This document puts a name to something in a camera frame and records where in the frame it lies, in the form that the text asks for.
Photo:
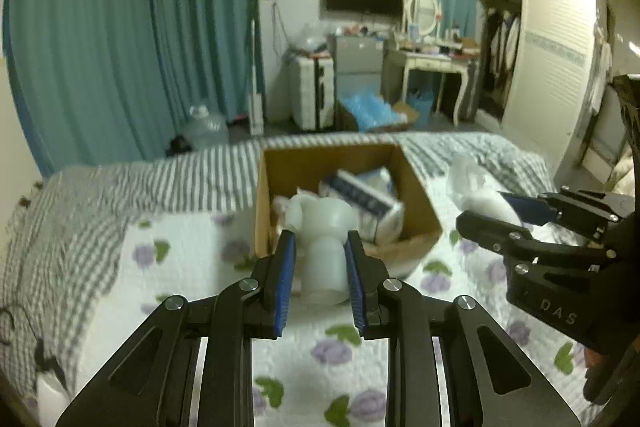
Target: electrical wire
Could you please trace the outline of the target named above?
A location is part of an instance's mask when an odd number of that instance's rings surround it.
[[[278,32],[277,26],[280,25],[280,29],[282,31],[282,35],[284,36],[285,42],[287,43],[287,49],[291,47],[291,41],[289,41],[289,35],[287,35],[287,30],[284,27],[284,22],[282,21],[282,12],[280,11],[280,6],[278,1],[273,1],[271,3],[271,29],[273,31],[273,53],[276,57],[280,58],[283,55],[283,51],[279,49],[278,46]]]

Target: striped bedsheet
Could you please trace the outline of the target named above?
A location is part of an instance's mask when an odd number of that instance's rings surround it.
[[[314,134],[253,139],[153,163],[71,167],[52,176],[15,211],[1,280],[0,364],[23,395],[36,381],[38,341],[55,357],[70,388],[84,330],[108,292],[128,224],[158,212],[229,211],[252,206],[264,148],[396,142],[423,181],[442,176],[457,153],[473,156],[507,190],[554,190],[544,160],[483,133]]]

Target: silver screw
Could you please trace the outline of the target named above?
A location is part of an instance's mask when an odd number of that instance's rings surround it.
[[[469,295],[461,295],[456,302],[463,310],[472,310],[476,307],[476,301],[473,297],[469,297]]]
[[[255,279],[251,279],[247,277],[246,279],[242,279],[240,281],[240,289],[243,292],[252,292],[258,289],[258,282]]]
[[[390,292],[397,292],[402,287],[402,283],[398,279],[385,279],[382,285]]]
[[[164,307],[171,311],[179,310],[184,306],[184,299],[179,295],[171,295],[166,301],[164,301]]]

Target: white plastic bag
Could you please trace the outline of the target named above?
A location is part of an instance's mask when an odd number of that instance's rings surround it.
[[[305,24],[297,36],[294,47],[306,53],[316,53],[326,48],[327,27],[322,23]]]
[[[522,226],[515,210],[500,192],[485,186],[487,173],[471,156],[454,156],[447,177],[447,194],[460,210],[471,210],[484,217],[492,217]]]

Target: vanity table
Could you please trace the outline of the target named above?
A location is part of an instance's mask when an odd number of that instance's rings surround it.
[[[456,105],[453,110],[453,125],[455,127],[458,126],[458,122],[460,121],[460,107],[466,93],[466,86],[469,83],[468,59],[454,60],[445,55],[427,55],[391,49],[387,51],[385,60],[388,60],[389,63],[395,66],[404,68],[404,73],[402,74],[402,91],[400,96],[400,100],[402,100],[402,102],[406,102],[407,90],[409,87],[409,71],[432,71],[442,74],[440,78],[440,89],[438,90],[438,101],[436,102],[436,112],[440,111],[446,73],[459,74],[461,78],[460,90],[458,91]]]

